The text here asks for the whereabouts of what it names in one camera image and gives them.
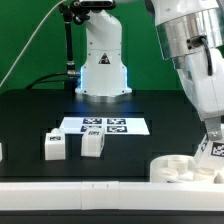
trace green backdrop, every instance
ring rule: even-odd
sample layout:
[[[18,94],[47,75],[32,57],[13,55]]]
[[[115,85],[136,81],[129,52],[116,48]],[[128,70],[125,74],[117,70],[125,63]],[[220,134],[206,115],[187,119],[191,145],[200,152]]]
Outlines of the green backdrop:
[[[0,80],[58,0],[1,0]],[[123,26],[122,60],[128,67],[128,85],[137,90],[181,89],[172,62],[163,61],[154,21],[143,1],[118,4],[110,11]],[[85,62],[85,25],[73,25],[74,57],[77,68]],[[50,16],[0,90],[24,88],[35,79],[66,69],[64,22],[58,9]],[[44,84],[36,88],[63,88]]]

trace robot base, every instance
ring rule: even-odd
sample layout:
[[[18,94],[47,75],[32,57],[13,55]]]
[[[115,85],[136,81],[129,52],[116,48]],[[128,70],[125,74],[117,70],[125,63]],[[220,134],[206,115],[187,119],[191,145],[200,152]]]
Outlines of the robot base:
[[[85,93],[76,92],[77,99],[94,102],[94,103],[117,103],[121,101],[130,100],[131,97],[132,97],[131,92],[124,93],[117,96],[94,96],[94,95],[88,95]]]

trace white cube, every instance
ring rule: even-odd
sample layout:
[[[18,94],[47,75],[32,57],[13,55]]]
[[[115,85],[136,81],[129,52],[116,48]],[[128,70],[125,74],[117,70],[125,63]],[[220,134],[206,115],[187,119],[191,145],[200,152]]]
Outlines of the white cube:
[[[100,157],[104,143],[104,128],[88,128],[82,137],[81,156]]]
[[[65,159],[65,134],[51,132],[46,134],[45,139],[45,160]]]

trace table surface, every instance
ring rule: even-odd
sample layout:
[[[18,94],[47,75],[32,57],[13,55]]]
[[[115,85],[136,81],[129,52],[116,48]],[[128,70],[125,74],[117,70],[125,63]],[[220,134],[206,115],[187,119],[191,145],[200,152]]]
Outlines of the table surface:
[[[145,118],[151,135],[107,135],[100,158],[81,157],[82,135],[66,135],[66,160],[45,161],[45,135],[59,127],[65,116]],[[152,159],[167,154],[194,155],[204,134],[204,124],[182,91],[137,91],[131,100],[98,104],[76,100],[74,95],[63,90],[11,90],[0,96],[0,142],[3,145],[0,181],[148,182]],[[61,219],[84,223],[93,217],[92,223],[224,221],[220,212],[0,213],[0,220],[4,223],[12,223],[16,218],[23,223],[30,220],[34,223],[46,220],[61,223]]]

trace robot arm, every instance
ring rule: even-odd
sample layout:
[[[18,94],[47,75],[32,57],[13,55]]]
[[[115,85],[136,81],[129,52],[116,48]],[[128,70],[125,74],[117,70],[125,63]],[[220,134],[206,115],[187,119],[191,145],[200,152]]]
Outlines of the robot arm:
[[[215,155],[214,145],[224,148],[224,130],[221,130],[224,61],[216,49],[224,40],[221,27],[224,4],[216,0],[145,0],[145,3],[150,15],[155,15],[163,58],[173,60],[187,97],[206,125],[207,137],[195,155],[196,165],[222,169],[223,160]]]

